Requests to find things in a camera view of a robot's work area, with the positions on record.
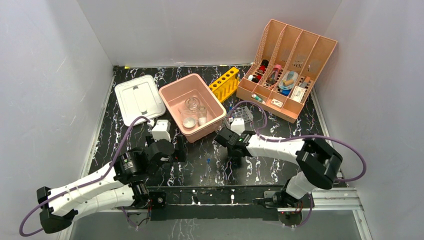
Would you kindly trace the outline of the clear plastic funnel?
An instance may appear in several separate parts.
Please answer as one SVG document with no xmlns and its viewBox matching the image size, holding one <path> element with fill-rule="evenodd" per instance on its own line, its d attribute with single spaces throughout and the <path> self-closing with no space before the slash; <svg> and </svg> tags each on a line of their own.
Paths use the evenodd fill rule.
<svg viewBox="0 0 424 240">
<path fill-rule="evenodd" d="M 180 113 L 180 119 L 182 122 L 185 121 L 185 119 L 187 118 L 191 118 L 192 117 L 192 112 L 189 109 L 179 109 L 179 113 Z"/>
</svg>

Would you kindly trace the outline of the clear glass bottle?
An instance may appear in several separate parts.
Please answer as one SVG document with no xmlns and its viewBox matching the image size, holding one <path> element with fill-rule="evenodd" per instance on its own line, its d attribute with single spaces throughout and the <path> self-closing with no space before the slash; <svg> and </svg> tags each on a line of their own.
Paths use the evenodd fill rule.
<svg viewBox="0 0 424 240">
<path fill-rule="evenodd" d="M 200 105 L 197 109 L 197 122 L 199 126 L 203 126 L 207 123 L 207 108 L 204 105 Z"/>
</svg>

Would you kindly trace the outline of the pink plastic bin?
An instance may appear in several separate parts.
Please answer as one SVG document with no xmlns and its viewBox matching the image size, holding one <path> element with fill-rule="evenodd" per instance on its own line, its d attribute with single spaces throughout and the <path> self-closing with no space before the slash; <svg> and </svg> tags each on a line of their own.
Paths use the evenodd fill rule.
<svg viewBox="0 0 424 240">
<path fill-rule="evenodd" d="M 219 129 L 227 111 L 197 73 L 162 86 L 159 95 L 188 142 Z"/>
</svg>

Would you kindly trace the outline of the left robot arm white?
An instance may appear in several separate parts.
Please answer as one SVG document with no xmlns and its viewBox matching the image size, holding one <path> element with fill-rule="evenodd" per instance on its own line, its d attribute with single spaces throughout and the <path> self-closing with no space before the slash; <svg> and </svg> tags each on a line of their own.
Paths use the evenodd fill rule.
<svg viewBox="0 0 424 240">
<path fill-rule="evenodd" d="M 135 147 L 101 169 L 63 187 L 36 191 L 42 229 L 47 234 L 68 228 L 73 222 L 113 208 L 150 207 L 156 198 L 145 185 L 165 164 L 184 162 L 187 148 L 183 135 L 176 143 L 146 137 L 147 146 Z"/>
</svg>

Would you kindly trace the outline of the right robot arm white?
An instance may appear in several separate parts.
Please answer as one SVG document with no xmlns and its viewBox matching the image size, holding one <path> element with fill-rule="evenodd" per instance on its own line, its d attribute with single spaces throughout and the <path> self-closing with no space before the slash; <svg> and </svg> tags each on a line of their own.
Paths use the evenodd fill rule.
<svg viewBox="0 0 424 240">
<path fill-rule="evenodd" d="M 288 207 L 295 207 L 314 189 L 332 189 L 343 161 L 321 135 L 288 139 L 263 136 L 250 130 L 238 134 L 225 127 L 214 140 L 227 149 L 229 158 L 264 157 L 298 165 L 299 173 L 288 180 L 277 196 Z"/>
</svg>

